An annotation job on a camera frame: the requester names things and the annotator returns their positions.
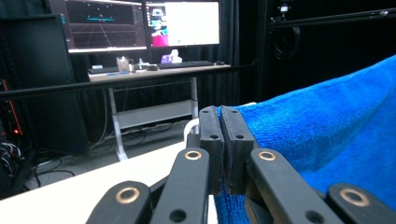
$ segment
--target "white table surface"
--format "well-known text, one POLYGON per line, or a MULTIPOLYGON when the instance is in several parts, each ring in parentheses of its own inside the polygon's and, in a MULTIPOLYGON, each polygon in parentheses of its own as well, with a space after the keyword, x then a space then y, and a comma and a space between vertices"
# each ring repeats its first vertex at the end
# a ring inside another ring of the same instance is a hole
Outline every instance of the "white table surface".
POLYGON ((213 66, 172 68, 172 69, 163 69, 163 70, 160 69, 158 71, 137 70, 135 73, 129 73, 124 75, 111 75, 111 76, 109 76, 108 74, 89 75, 89 78, 90 78, 90 82, 120 80, 120 79, 137 78, 137 77, 155 78, 156 76, 161 76, 161 75, 172 75, 172 74, 179 74, 185 72, 205 71, 205 70, 219 69, 225 67, 231 67, 231 66, 228 64, 224 64, 224 65, 213 65, 213 66))
MULTIPOLYGON (((85 223, 92 209, 114 185, 126 180, 148 186, 169 175, 185 143, 120 161, 83 175, 34 189, 0 201, 2 223, 85 223)), ((213 197, 209 197, 207 223, 217 223, 213 197)))

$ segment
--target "monitor screen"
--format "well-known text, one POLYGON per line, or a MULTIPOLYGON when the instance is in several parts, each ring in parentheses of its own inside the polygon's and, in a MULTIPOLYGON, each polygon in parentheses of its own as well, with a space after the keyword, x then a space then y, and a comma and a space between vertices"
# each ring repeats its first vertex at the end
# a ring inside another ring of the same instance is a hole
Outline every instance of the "monitor screen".
POLYGON ((218 2, 147 2, 152 47, 219 44, 218 2))
POLYGON ((48 0, 61 14, 70 53, 146 49, 142 4, 110 0, 48 0))

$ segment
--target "desk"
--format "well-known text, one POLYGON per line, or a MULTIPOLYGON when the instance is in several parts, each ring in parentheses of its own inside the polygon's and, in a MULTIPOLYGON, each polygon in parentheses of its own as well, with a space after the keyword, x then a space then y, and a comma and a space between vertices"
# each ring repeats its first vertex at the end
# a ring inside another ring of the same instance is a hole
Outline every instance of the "desk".
MULTIPOLYGON (((4 199, 0 201, 1 223, 85 223, 111 187, 127 180, 155 184, 169 175, 177 153, 184 148, 185 143, 177 143, 4 199)), ((213 196, 209 197, 208 223, 217 223, 213 196)))
MULTIPOLYGON (((134 79, 138 77, 152 77, 155 80, 156 76, 161 75, 176 75, 186 72, 205 71, 209 69, 230 67, 230 65, 214 65, 203 67, 188 67, 188 68, 175 68, 164 69, 158 71, 139 70, 136 73, 125 75, 108 75, 98 74, 89 75, 91 82, 121 80, 121 79, 134 79)), ((128 157, 125 153, 121 137, 121 129, 131 128, 134 126, 152 123, 156 121, 174 119, 191 115, 193 119, 198 118, 198 97, 197 97, 197 84, 196 77, 191 77, 191 99, 187 101, 176 102, 166 105, 155 105, 150 107, 139 108, 135 110, 118 112, 116 102, 114 99, 114 89, 108 88, 108 95, 111 105, 111 113, 113 118, 114 132, 117 140, 117 156, 120 161, 127 160, 128 157)))

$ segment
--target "desk leg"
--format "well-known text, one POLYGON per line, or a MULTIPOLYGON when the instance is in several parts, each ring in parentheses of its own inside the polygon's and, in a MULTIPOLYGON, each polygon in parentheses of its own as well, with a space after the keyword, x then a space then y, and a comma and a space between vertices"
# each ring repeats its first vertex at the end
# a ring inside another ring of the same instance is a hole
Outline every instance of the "desk leg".
POLYGON ((117 108, 116 101, 114 99, 114 91, 113 88, 108 89, 108 95, 110 96, 110 105, 111 105, 111 115, 113 117, 114 124, 114 133, 116 134, 117 139, 117 156, 120 161, 128 160, 128 156, 123 149, 122 138, 121 138, 121 130, 119 124, 119 118, 117 117, 117 108))
MULTIPOLYGON (((191 114, 192 119, 198 119, 198 90, 197 90, 197 78, 191 78, 191 114)), ((198 133, 198 126, 192 128, 194 133, 198 133)))

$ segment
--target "blue microfiber cloth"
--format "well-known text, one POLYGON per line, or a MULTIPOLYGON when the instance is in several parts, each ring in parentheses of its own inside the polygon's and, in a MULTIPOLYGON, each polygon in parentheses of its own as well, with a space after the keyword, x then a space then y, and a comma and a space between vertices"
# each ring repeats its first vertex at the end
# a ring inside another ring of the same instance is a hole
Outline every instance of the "blue microfiber cloth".
MULTIPOLYGON (((260 147, 314 189, 362 187, 396 211, 396 55, 350 75, 235 109, 260 147)), ((219 223, 248 223, 244 196, 215 197, 219 223)))

